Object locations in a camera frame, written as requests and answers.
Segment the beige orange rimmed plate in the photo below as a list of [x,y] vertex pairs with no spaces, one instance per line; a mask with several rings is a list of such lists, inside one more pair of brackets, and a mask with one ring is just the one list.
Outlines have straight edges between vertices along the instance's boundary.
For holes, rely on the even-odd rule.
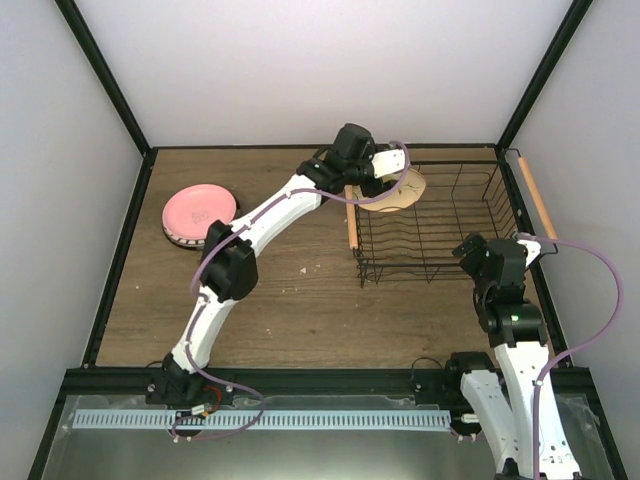
[[[353,198],[362,201],[368,198],[375,198],[388,191],[391,191],[401,174],[391,174],[376,179],[364,187],[354,186]],[[415,204],[422,196],[427,186],[425,177],[417,170],[410,168],[400,187],[385,199],[373,203],[361,205],[361,208],[381,213],[391,213],[401,209],[406,209]]]

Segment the pink plate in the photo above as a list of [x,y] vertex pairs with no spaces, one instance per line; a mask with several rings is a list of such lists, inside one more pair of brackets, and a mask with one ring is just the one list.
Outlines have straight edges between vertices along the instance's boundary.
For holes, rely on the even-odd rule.
[[212,223],[230,223],[238,207],[234,195],[222,186],[192,185],[175,193],[165,204],[161,215],[163,230],[167,228],[187,239],[203,238]]

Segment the white blue striped plate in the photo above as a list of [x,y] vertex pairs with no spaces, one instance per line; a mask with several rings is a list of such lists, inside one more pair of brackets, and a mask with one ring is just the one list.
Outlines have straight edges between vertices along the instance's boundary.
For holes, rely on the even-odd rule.
[[186,237],[180,237],[177,233],[170,232],[167,228],[163,230],[166,239],[173,245],[183,249],[202,251],[204,253],[210,253],[214,247],[235,232],[236,230],[230,225],[211,224],[203,238],[187,239]]

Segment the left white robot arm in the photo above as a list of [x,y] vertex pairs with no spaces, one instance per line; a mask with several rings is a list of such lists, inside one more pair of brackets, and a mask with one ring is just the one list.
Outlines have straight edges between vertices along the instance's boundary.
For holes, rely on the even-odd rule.
[[191,282],[196,302],[185,330],[162,362],[170,393],[181,403],[196,402],[204,392],[204,370],[215,340],[231,310],[256,287],[257,260],[266,246],[304,215],[327,200],[347,203],[347,186],[358,186],[365,203],[398,189],[386,177],[406,177],[409,154],[400,142],[377,144],[365,128],[347,123],[333,143],[319,148],[269,199],[241,218],[210,225],[203,255]]

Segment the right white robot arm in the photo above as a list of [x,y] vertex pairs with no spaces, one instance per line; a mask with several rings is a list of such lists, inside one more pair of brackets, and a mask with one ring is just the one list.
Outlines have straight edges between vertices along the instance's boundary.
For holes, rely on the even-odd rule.
[[539,243],[469,234],[454,250],[472,279],[472,303],[492,354],[457,352],[447,363],[447,396],[468,402],[491,450],[498,479],[579,479],[553,386],[540,309],[525,296]]

